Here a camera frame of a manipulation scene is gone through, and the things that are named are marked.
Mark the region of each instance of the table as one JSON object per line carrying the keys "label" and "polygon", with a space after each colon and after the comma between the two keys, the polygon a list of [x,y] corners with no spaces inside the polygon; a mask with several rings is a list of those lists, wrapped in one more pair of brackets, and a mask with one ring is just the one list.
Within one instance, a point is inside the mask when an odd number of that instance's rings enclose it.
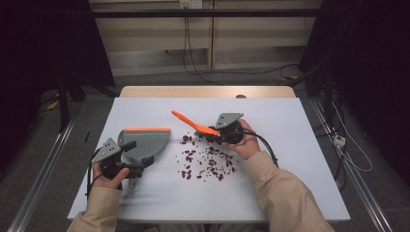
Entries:
{"label": "table", "polygon": [[[141,95],[149,98],[135,97]],[[234,99],[237,95],[253,99]],[[147,168],[143,178],[138,180],[137,188],[129,190],[125,183],[119,219],[149,223],[266,221],[257,205],[253,186],[241,169],[242,160],[237,156],[233,162],[238,171],[228,175],[223,182],[211,175],[200,180],[187,181],[181,178],[177,171],[184,170],[185,165],[192,165],[192,172],[196,174],[202,164],[199,165],[201,156],[195,157],[193,163],[185,163],[181,159],[185,157],[181,152],[192,149],[194,145],[182,147],[181,138],[185,133],[193,134],[193,130],[170,114],[174,108],[203,125],[215,123],[219,113],[224,110],[241,110],[252,127],[270,141],[279,159],[279,166],[293,172],[311,189],[325,219],[350,219],[308,118],[291,89],[250,86],[124,88],[121,98],[116,99],[112,106],[98,147],[108,137],[118,135],[118,131],[128,126],[171,126],[171,134],[165,148],[156,155],[154,165]],[[194,138],[194,141],[199,145],[196,151],[216,146],[199,143],[198,138]],[[85,179],[68,218],[84,210],[84,191]]]}

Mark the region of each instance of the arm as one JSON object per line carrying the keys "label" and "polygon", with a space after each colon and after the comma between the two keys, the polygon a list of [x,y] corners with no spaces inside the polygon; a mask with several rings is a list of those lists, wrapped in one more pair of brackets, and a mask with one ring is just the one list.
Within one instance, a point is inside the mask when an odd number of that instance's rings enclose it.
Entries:
{"label": "arm", "polygon": [[[239,121],[251,131],[247,122]],[[308,187],[292,173],[278,169],[271,157],[260,151],[256,137],[247,134],[239,144],[224,145],[247,160],[244,169],[271,231],[334,231]]]}
{"label": "arm", "polygon": [[109,180],[101,175],[100,166],[95,163],[93,176],[98,178],[91,188],[87,208],[85,212],[78,213],[68,231],[115,231],[121,197],[121,191],[117,188],[129,172],[128,168],[124,168],[114,179]]}

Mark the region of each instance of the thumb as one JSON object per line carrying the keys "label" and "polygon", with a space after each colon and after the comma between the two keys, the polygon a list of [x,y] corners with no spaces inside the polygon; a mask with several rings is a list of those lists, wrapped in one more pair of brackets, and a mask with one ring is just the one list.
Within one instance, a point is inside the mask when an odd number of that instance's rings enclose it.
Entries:
{"label": "thumb", "polygon": [[121,171],[112,179],[112,184],[115,185],[115,187],[118,187],[121,182],[126,179],[128,174],[130,173],[130,170],[128,168],[123,168]]}

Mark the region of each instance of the finger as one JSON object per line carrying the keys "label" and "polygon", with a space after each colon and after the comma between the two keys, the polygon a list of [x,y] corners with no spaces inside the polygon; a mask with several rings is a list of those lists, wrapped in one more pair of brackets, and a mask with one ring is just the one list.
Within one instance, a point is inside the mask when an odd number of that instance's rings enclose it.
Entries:
{"label": "finger", "polygon": [[102,170],[100,169],[100,164],[98,162],[93,164],[93,177],[96,178],[102,174]]}
{"label": "finger", "polygon": [[126,179],[128,174],[130,173],[130,170],[128,168],[123,168],[121,171],[112,179],[112,183],[115,184],[115,186],[120,185],[120,183]]}

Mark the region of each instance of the black horizontal bar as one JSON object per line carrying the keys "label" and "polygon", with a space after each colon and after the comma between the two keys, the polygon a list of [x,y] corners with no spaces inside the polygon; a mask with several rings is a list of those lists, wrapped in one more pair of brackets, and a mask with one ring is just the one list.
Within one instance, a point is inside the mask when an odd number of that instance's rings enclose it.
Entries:
{"label": "black horizontal bar", "polygon": [[126,17],[315,17],[338,16],[344,10],[275,9],[275,10],[144,10],[144,11],[42,11],[41,15],[77,16],[94,18]]}

